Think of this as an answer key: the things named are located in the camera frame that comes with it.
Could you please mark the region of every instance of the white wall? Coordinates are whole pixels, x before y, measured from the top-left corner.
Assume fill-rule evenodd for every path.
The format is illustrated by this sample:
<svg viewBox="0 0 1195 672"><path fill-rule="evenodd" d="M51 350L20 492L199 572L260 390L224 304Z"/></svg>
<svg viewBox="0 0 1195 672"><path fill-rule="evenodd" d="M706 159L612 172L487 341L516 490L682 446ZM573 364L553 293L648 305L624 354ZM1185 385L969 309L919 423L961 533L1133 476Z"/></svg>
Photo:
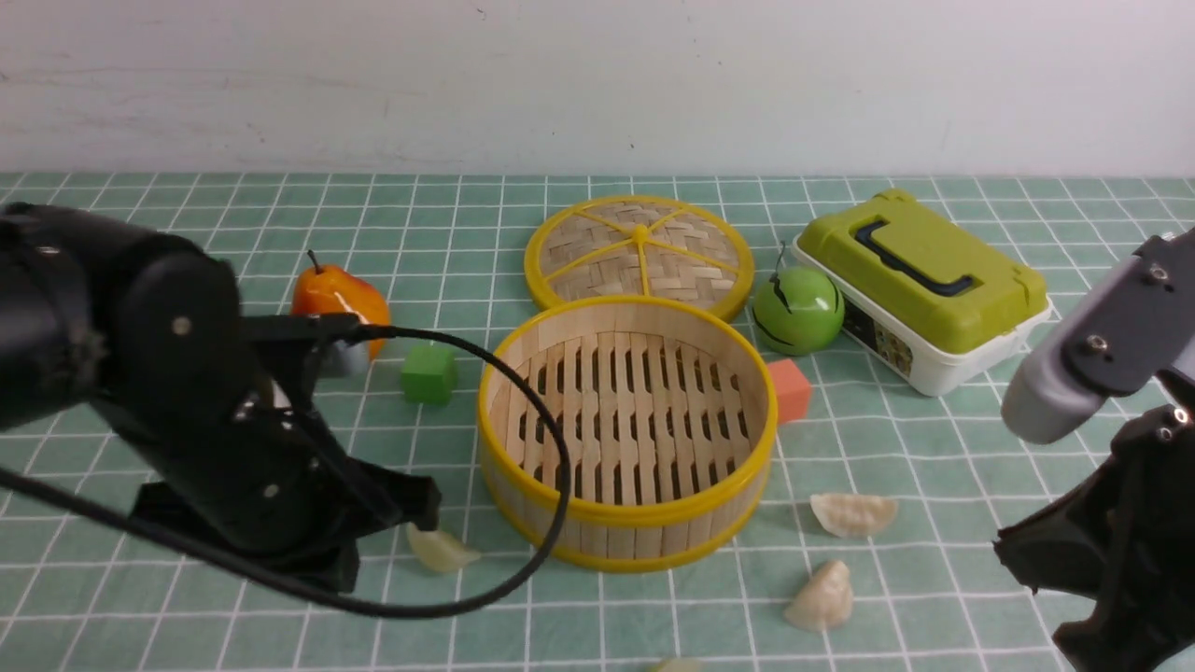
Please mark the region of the white wall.
<svg viewBox="0 0 1195 672"><path fill-rule="evenodd" d="M1195 175L1190 0L0 0L0 170Z"/></svg>

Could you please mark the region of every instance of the green block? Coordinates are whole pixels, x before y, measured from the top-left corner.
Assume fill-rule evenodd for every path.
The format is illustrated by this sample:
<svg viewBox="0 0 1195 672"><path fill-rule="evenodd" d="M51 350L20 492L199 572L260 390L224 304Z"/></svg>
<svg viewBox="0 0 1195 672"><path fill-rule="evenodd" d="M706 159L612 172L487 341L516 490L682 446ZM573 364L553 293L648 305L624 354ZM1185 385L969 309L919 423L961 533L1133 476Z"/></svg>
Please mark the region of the green block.
<svg viewBox="0 0 1195 672"><path fill-rule="evenodd" d="M456 359L448 348L415 346L403 362L403 396L419 404L447 405L456 387Z"/></svg>

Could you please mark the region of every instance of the white container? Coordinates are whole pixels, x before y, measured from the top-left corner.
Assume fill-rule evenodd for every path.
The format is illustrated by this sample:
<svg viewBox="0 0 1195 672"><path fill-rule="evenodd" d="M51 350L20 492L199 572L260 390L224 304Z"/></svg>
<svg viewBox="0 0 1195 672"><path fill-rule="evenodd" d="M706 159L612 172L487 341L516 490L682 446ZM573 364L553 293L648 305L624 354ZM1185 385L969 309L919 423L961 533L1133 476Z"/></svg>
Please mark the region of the white container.
<svg viewBox="0 0 1195 672"><path fill-rule="evenodd" d="M1021 352L1034 328L1049 318L1053 307L1047 298L1046 310L1022 322L1012 331L1001 334L969 353L945 353L805 255L796 240L792 244L792 252L799 263L825 273L842 292L846 299L842 331L907 380L914 390L927 397L940 397Z"/></svg>

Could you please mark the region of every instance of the yellow rim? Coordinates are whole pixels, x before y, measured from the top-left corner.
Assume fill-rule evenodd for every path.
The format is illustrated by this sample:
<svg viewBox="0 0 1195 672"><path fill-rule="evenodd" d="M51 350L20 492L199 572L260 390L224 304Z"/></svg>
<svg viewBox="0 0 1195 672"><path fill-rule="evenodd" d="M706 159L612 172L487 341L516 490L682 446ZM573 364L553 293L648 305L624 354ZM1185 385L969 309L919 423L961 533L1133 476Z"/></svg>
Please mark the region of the yellow rim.
<svg viewBox="0 0 1195 672"><path fill-rule="evenodd" d="M697 252L682 250L680 248L668 245L667 243L635 237L631 231L626 230L626 227L619 226L618 224L614 224L612 221L607 221L603 218L589 214L589 210L598 206L603 206L606 203L617 203L623 201L635 201L639 203L652 203L657 206L670 206L673 208L676 208L674 212L652 222L651 226L648 227L649 233L655 231L660 225L664 224L666 221L673 219L674 216L681 213L691 213L709 221L711 225L716 226L718 231L722 232L723 236L727 237L727 240L730 242L730 245L735 250L735 256L739 257L739 267L730 268L723 262L719 262L717 259L711 259ZM571 216L583 216L586 219L605 224L606 226L613 228L614 231L618 231L619 233L626 236L626 239L619 240L618 243L613 243L605 248L599 248L593 252L589 252L581 259L577 259L572 264L569 264L564 269L560 269L559 271L552 274L551 276L545 277L543 270L540 270L539 268L539 257L540 252L544 249L544 242L547 240L547 237L552 233L552 231L556 230L557 226L559 226L560 222L568 220ZM743 306L747 304L747 298L750 295L752 282L755 279L755 259L750 253L750 246L747 245L747 240L744 240L743 237L740 236L739 232L735 231L733 226L730 226L725 220L723 220L718 215L706 209L699 208L697 206L686 203L684 201L675 201L673 198L663 198L660 196L625 195L625 196L605 196L602 198L594 198L592 201L577 203L571 208L566 208L564 210L560 210L559 213L556 213L535 231L535 234L531 237L531 242L527 243L527 251L523 255L523 274L527 276L527 289L531 292L531 297L535 301L535 305L538 305L543 310L549 310L565 304L566 301L562 299L554 291L552 291L552 287L549 285L549 281L552 277L559 275L565 269L571 270L571 268L574 268L577 263L581 263L582 261L588 261L593 257L608 252L614 248L621 248L624 245L633 245L636 248L636 252L639 256L639 273L642 274L641 282L644 287L644 292L648 294L650 294L650 288L648 288L648 282L646 282L648 269L645 263L646 256L644 252L644 248L646 245L655 245L660 249L669 250L679 255L692 257L694 259L699 259L704 263L707 263L712 267L717 267L724 270L733 270L737 274L735 277L735 283L727 293L727 295L723 297L721 301L718 301L717 304L715 304L709 308L709 312L712 313L718 319L725 322L733 320L735 316L739 314L739 312L742 311Z"/></svg>
<svg viewBox="0 0 1195 672"><path fill-rule="evenodd" d="M485 479L485 485L490 489L490 493L494 494L495 493L494 483L490 482L489 474L485 474L483 471L482 478ZM673 569L675 567L680 567L682 564L688 564L690 562L701 560L703 557L724 546L728 542L730 542L730 539L735 537L735 534L742 531L742 529L747 525L747 521L750 520L750 517L755 513L755 509L759 508L759 502L762 499L764 499L764 488L760 488L759 493L752 500L750 506L747 507L747 511L737 520L735 520L734 524L730 525L730 527L727 527L716 537L711 538L709 542L705 542L701 545L693 546L679 554L667 555L664 557L652 557L643 560L612 560L607 557L595 557L592 555L586 555L583 552L575 551L572 549L565 549L562 548L560 545L557 545L554 549L552 549L552 556L558 560L563 560L564 562L576 564L578 567L596 569L598 572L609 572L614 574L629 574L638 572L662 572L664 569ZM523 525L521 520L519 520L519 517L516 517L514 512L507 507L507 503L500 500L496 494L494 494L494 505L497 507L498 513L501 513L503 518L505 518L510 523L510 526L514 527L516 532L519 532L525 539L534 544L535 548L539 548L539 545L544 542L544 538L532 534L531 530L526 525Z"/></svg>
<svg viewBox="0 0 1195 672"><path fill-rule="evenodd" d="M581 299L563 304L539 313L519 329L515 329L514 332L507 336L505 340L502 341L502 344L494 350L494 354L500 358L503 356L507 349L510 348L511 343L521 338L532 329L535 329L546 319L551 319L554 316L574 310L606 304L656 305L686 312L707 322L747 352L748 356L762 375L765 392L767 393L768 399L776 399L776 389L772 385L772 377L767 373L767 365L764 364L764 358L759 355L755 348L752 347L742 334L739 334L739 331L729 324L713 318L710 313L700 308L694 308L693 306L680 301L661 299L657 297L594 297L590 299ZM494 430L494 424L490 422L489 409L485 407L485 397L486 390L495 375L501 374L497 373L492 366L486 366L485 371L482 372L482 383L477 393L478 426L482 429L482 438L484 439L482 447L491 458L494 458L495 464L505 479L522 491L522 494L527 496L528 501L551 511L559 500L560 494L539 481L535 481L529 474L523 471L522 468L515 464L503 448L502 441L498 439L497 433ZM771 459L772 445L776 444L776 426L777 409L776 403L771 402L768 403L767 420L764 422L764 430L760 434L759 441L752 448L750 457L748 457L747 462L736 469L725 481L719 482L709 490L703 490L682 500L643 506L618 506L572 499L569 501L569 518L587 523L621 526L673 525L692 520L693 518L712 511L729 501L737 493L742 491L747 483L752 481L760 472L760 470L767 466L768 459Z"/></svg>

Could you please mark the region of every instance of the label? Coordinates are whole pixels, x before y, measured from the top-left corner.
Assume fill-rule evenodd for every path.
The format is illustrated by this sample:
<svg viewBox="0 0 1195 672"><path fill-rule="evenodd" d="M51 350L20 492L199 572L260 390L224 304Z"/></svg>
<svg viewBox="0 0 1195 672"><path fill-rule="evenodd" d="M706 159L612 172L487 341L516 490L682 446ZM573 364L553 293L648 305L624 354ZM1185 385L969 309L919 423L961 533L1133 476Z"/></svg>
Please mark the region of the label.
<svg viewBox="0 0 1195 672"><path fill-rule="evenodd" d="M908 378L913 369L913 350L908 344L845 297L844 304L842 329Z"/></svg>

